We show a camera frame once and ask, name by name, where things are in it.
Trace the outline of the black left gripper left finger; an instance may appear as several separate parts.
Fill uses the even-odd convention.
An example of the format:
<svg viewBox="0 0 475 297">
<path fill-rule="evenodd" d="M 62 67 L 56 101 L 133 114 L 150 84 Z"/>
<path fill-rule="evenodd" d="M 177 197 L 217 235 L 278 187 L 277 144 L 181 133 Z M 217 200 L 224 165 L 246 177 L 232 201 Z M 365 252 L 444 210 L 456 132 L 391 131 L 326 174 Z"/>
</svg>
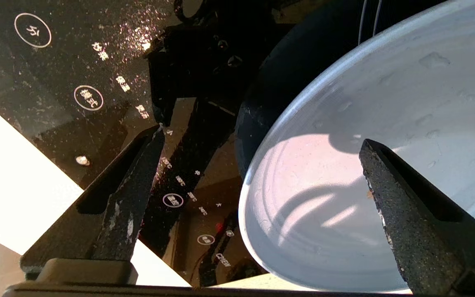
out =
<svg viewBox="0 0 475 297">
<path fill-rule="evenodd" d="M 162 126 L 139 133 L 23 254 L 21 270 L 38 275 L 53 258 L 130 261 L 164 143 Z"/>
</svg>

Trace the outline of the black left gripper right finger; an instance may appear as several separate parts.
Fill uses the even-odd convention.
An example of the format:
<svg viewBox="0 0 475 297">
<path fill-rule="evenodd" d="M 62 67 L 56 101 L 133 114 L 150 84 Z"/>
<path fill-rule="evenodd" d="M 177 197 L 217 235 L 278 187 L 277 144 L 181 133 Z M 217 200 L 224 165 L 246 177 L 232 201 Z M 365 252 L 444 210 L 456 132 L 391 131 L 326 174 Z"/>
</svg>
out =
<svg viewBox="0 0 475 297">
<path fill-rule="evenodd" d="M 475 218 L 384 144 L 365 139 L 359 159 L 413 295 L 475 296 Z"/>
</svg>

